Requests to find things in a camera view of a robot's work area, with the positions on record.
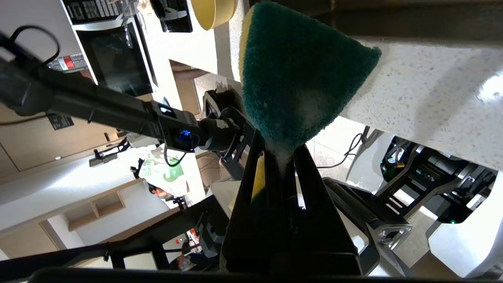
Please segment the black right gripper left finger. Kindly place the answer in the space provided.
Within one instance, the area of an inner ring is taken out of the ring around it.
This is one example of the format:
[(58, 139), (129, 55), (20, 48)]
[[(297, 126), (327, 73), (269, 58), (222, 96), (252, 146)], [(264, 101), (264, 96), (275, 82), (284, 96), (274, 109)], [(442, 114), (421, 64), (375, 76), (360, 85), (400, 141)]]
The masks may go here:
[[(263, 200), (253, 205), (253, 187), (259, 154), (264, 152)], [(282, 236), (287, 231), (279, 167), (256, 131), (241, 179), (220, 253), (220, 269), (235, 273), (267, 273), (276, 253), (285, 249)]]

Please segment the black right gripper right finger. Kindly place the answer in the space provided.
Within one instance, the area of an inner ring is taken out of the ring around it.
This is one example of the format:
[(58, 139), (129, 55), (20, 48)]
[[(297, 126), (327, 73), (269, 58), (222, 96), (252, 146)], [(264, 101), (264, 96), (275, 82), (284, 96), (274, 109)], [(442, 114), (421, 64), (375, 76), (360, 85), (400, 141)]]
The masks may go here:
[(289, 202), (292, 246), (313, 274), (359, 276), (359, 254), (305, 145), (293, 155), (305, 209)]

